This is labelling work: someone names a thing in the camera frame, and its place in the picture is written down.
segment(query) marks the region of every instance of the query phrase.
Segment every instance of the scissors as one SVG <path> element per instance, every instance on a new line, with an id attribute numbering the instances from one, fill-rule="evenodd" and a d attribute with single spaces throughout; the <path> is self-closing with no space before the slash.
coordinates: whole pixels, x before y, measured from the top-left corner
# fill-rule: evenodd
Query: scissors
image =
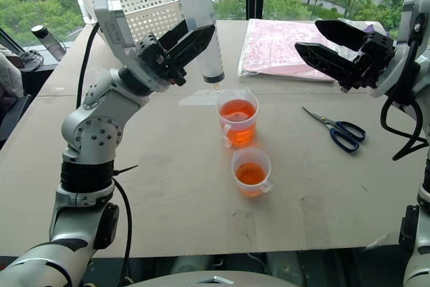
<path id="1" fill-rule="evenodd" d="M 356 151 L 359 147 L 359 142 L 362 142 L 366 137 L 366 132 L 364 129 L 361 129 L 356 124 L 352 124 L 348 121 L 335 122 L 328 119 L 327 117 L 319 116 L 315 112 L 307 110 L 305 107 L 302 108 L 319 122 L 322 122 L 330 130 L 330 136 L 336 145 L 348 153 Z M 343 141 L 347 142 L 349 145 L 345 145 L 343 142 L 341 142 L 339 140 L 340 138 L 342 138 Z"/>

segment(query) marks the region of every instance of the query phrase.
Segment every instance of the gray cloth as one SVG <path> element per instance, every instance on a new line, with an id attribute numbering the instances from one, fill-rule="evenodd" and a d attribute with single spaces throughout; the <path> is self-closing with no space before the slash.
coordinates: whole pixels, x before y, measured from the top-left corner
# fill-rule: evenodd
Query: gray cloth
<path id="1" fill-rule="evenodd" d="M 0 84 L 5 90 L 17 97 L 24 96 L 22 87 L 21 72 L 9 62 L 6 56 L 0 51 Z"/>

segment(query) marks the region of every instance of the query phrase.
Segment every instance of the black bottle cap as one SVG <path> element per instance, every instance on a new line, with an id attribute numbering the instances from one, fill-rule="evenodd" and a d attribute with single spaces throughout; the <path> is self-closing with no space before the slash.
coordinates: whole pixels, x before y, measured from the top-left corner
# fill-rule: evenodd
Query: black bottle cap
<path id="1" fill-rule="evenodd" d="M 49 32 L 45 25 L 37 25 L 32 28 L 32 33 L 37 38 L 45 38 Z"/>

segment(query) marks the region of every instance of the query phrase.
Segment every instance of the table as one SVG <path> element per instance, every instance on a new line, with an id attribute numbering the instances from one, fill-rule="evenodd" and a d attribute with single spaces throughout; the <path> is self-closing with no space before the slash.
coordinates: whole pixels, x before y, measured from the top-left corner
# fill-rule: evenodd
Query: table
<path id="1" fill-rule="evenodd" d="M 382 97 L 374 99 L 364 90 L 344 94 L 334 83 L 238 78 L 246 28 L 247 22 L 218 22 L 226 73 L 221 86 L 249 87 L 258 97 L 256 145 L 271 157 L 274 189 L 257 199 L 238 193 L 230 172 L 232 151 L 222 146 L 214 106 L 189 104 L 210 90 L 191 63 L 187 84 L 151 95 L 127 123 L 117 150 L 117 169 L 140 165 L 118 178 L 131 201 L 131 256 L 395 243 L 406 205 L 415 203 L 426 152 L 391 160 L 404 139 L 380 127 Z M 65 147 L 60 127 L 74 110 L 90 29 L 81 32 L 0 152 L 2 255 L 19 255 L 48 238 Z M 85 84 L 111 67 L 120 63 L 96 37 Z M 357 154 L 339 149 L 302 105 L 366 129 Z M 413 129 L 413 121 L 394 109 L 388 122 Z M 125 209 L 118 194 L 113 202 L 121 209 L 116 240 L 98 257 L 124 253 Z"/>

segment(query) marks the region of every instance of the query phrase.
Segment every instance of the robotic arm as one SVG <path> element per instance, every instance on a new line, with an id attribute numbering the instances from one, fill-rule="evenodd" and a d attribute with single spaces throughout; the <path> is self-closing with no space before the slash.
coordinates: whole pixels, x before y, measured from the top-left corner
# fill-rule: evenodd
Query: robotic arm
<path id="1" fill-rule="evenodd" d="M 387 95 L 381 112 L 382 127 L 409 138 L 394 160 L 430 142 L 430 63 L 421 56 L 429 43 L 429 14 L 430 0 L 404 0 L 396 47 L 392 39 L 377 32 L 367 33 L 340 21 L 317 21 L 317 28 L 326 38 L 358 52 L 352 62 L 323 45 L 296 43 L 304 61 L 336 79 L 342 91 L 370 87 L 374 97 Z M 391 105 L 416 120 L 413 134 L 387 125 Z M 419 137 L 421 129 L 426 139 Z M 421 144 L 413 146 L 416 141 Z M 419 205 L 407 207 L 399 236 L 399 243 L 412 253 L 404 274 L 404 286 L 408 287 L 430 286 L 430 151 L 417 200 Z"/>
<path id="2" fill-rule="evenodd" d="M 97 1 L 95 14 L 124 66 L 90 85 L 81 106 L 65 119 L 67 147 L 50 240 L 0 272 L 2 286 L 78 286 L 93 254 L 115 239 L 119 208 L 109 200 L 125 124 L 152 92 L 185 83 L 184 66 L 207 47 L 215 30 L 209 25 L 188 31 L 183 21 L 160 39 L 149 34 L 135 44 L 119 1 Z"/>

